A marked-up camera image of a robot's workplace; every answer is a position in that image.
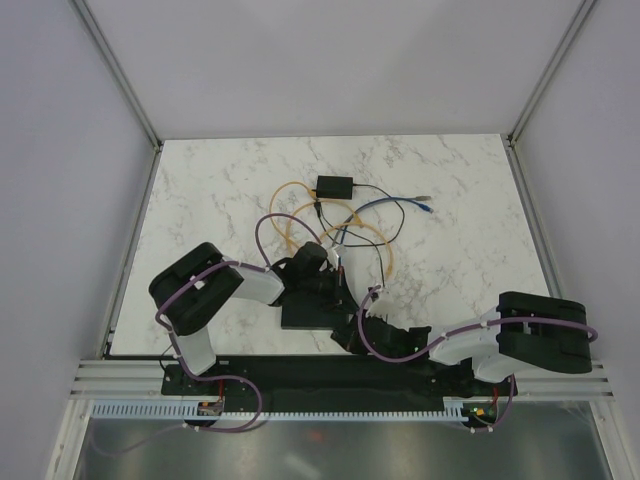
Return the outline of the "black network switch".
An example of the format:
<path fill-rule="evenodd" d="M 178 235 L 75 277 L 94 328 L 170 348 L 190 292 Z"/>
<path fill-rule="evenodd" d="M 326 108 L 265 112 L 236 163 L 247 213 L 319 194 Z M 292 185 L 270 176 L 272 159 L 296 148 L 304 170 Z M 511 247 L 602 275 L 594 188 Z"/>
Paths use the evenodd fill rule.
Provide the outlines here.
<path fill-rule="evenodd" d="M 280 326 L 283 330 L 334 330 L 346 325 L 356 310 L 351 299 L 299 293 L 283 301 Z"/>

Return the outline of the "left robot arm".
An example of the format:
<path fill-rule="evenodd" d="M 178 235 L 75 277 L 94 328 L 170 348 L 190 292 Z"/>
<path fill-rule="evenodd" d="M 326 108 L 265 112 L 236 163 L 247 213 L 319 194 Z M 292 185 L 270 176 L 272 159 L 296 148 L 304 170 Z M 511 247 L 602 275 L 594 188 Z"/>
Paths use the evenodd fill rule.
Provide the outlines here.
<path fill-rule="evenodd" d="M 148 291 L 156 322 L 187 367 L 184 382 L 197 394 L 217 386 L 207 326 L 230 299 L 279 308 L 284 330 L 335 330 L 357 310 L 344 269 L 332 266 L 327 250 L 314 242 L 266 267 L 234 261 L 205 242 L 157 275 Z"/>

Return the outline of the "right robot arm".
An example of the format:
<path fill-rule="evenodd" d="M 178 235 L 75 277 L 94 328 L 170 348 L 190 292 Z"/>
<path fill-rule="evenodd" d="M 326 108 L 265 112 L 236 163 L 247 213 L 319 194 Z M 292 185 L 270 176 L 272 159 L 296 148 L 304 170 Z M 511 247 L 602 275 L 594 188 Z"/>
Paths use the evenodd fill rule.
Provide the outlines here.
<path fill-rule="evenodd" d="M 345 351 L 390 364 L 420 359 L 453 367 L 458 385 L 480 394 L 492 383 L 529 368 L 582 375 L 592 371 L 590 345 L 598 337 L 578 302 L 503 292 L 486 313 L 454 326 L 401 329 L 379 316 L 384 293 L 374 288 L 351 319 L 331 338 Z"/>

